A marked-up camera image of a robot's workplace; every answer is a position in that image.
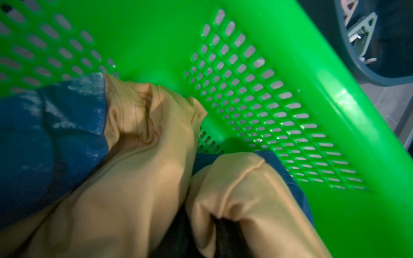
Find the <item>mint green clothespin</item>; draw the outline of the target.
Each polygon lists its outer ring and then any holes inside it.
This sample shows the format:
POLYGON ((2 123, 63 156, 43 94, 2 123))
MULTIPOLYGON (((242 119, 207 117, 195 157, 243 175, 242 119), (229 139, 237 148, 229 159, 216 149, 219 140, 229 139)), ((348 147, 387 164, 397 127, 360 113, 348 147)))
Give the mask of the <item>mint green clothespin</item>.
POLYGON ((360 18, 348 31, 348 39, 358 57, 366 54, 374 33, 378 16, 375 12, 360 18))

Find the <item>pink clothespin tan shirt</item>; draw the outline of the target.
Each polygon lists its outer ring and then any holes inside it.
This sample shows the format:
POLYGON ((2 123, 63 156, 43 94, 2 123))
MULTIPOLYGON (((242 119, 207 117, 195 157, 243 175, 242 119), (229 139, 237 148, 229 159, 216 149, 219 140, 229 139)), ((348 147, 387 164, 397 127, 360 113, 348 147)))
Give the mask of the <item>pink clothespin tan shirt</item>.
POLYGON ((358 0, 341 0, 345 26, 349 24, 358 4, 358 0))

